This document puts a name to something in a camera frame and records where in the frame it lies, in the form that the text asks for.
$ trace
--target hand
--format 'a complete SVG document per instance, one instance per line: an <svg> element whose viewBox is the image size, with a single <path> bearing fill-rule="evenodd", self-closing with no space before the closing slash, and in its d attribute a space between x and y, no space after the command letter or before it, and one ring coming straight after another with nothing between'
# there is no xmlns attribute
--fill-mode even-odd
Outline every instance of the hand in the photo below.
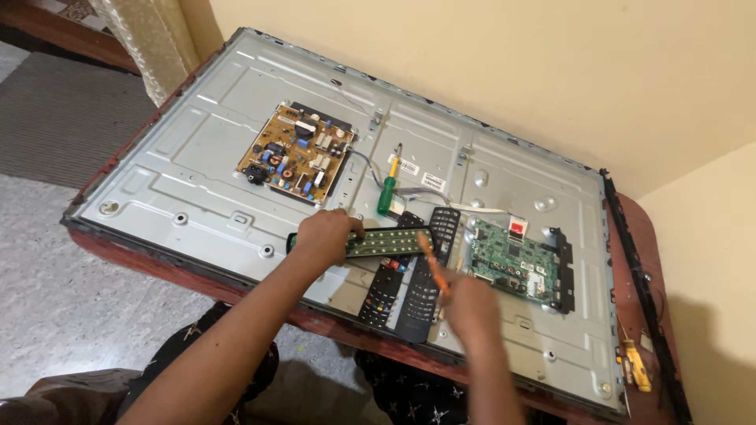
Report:
<svg viewBox="0 0 756 425"><path fill-rule="evenodd" d="M443 296L446 319L470 355L481 350L501 348L501 324L496 294L479 279L442 269L451 296Z"/></svg>
<svg viewBox="0 0 756 425"><path fill-rule="evenodd" d="M321 209L302 220L292 253L303 253L309 264L315 262L322 265L324 270L332 265L342 265L346 258L347 237L351 231L357 232L360 237L365 236L362 222L347 216L344 209Z"/></svg>

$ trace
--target remote control circuit board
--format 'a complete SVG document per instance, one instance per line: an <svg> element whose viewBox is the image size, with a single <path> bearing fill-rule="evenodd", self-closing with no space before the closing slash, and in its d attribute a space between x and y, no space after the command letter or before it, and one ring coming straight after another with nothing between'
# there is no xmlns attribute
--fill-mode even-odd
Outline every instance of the remote control circuit board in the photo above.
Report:
<svg viewBox="0 0 756 425"><path fill-rule="evenodd" d="M560 249L524 237L497 225L479 221L472 241L469 275L487 281L495 289L516 294L562 311L574 309L572 270L562 287ZM572 260L572 246L569 261Z"/></svg>
<svg viewBox="0 0 756 425"><path fill-rule="evenodd" d="M304 105L280 105L236 168L308 203L323 203L352 143L352 126Z"/></svg>
<svg viewBox="0 0 756 425"><path fill-rule="evenodd" d="M359 238L356 233L350 233L346 243L346 257L400 256L421 253L423 248L417 244L417 232L422 232L432 242L432 235L428 228L367 229L364 238ZM292 233L287 241L287 253L295 245L296 233Z"/></svg>

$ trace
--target yellow screwdriver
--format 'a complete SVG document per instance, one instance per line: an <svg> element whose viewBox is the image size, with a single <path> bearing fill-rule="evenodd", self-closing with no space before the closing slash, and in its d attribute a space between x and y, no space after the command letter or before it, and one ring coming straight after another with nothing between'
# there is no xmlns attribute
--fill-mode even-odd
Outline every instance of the yellow screwdriver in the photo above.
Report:
<svg viewBox="0 0 756 425"><path fill-rule="evenodd" d="M622 323L619 321L619 314L617 314L617 322L622 328L622 333L624 333L624 341L622 341L624 344L624 353L627 355L627 358L630 359L630 364L633 366L633 378L635 378L635 384L638 385L640 391L650 392L651 381L649 380L649 375L646 374L643 360L640 359L640 353L635 348L635 341L627 335L627 331L625 331L624 326L622 326Z"/></svg>

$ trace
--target barcode label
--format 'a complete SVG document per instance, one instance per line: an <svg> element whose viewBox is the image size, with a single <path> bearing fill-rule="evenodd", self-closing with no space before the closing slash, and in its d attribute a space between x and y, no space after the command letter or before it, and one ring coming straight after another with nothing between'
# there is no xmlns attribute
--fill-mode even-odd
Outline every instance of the barcode label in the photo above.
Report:
<svg viewBox="0 0 756 425"><path fill-rule="evenodd" d="M389 157L389 164L394 163L394 158L396 158L396 155L391 154ZM420 167L416 166L415 164L405 160L404 158L399 158L399 164L398 167L406 172L411 172L412 175L417 175L418 172L420 172Z"/></svg>
<svg viewBox="0 0 756 425"><path fill-rule="evenodd" d="M443 192L444 188L446 187L445 180L441 180L440 178L434 176L433 174L428 174L427 172L423 174L423 180L420 183L423 183L429 188L436 189L439 192Z"/></svg>
<svg viewBox="0 0 756 425"><path fill-rule="evenodd" d="M283 121L283 122L285 122L285 123L289 123L289 124L291 124L292 126L294 125L294 122L293 122L293 121L292 121L291 119L288 119L288 118L286 118L285 116L281 116L281 115L279 115L279 116L278 116L278 119L280 119L281 121Z"/></svg>

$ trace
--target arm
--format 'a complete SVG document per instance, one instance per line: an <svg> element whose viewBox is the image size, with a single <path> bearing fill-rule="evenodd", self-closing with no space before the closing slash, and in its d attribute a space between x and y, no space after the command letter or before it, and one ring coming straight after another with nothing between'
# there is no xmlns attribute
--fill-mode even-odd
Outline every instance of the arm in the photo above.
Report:
<svg viewBox="0 0 756 425"><path fill-rule="evenodd" d="M501 339L499 307L483 281L445 271L451 297L446 318L465 349L470 378L468 412L476 425L524 425Z"/></svg>
<svg viewBox="0 0 756 425"><path fill-rule="evenodd" d="M221 423L236 404L289 311L330 266L344 261L362 223L343 209L302 221L291 253L139 396L118 425Z"/></svg>

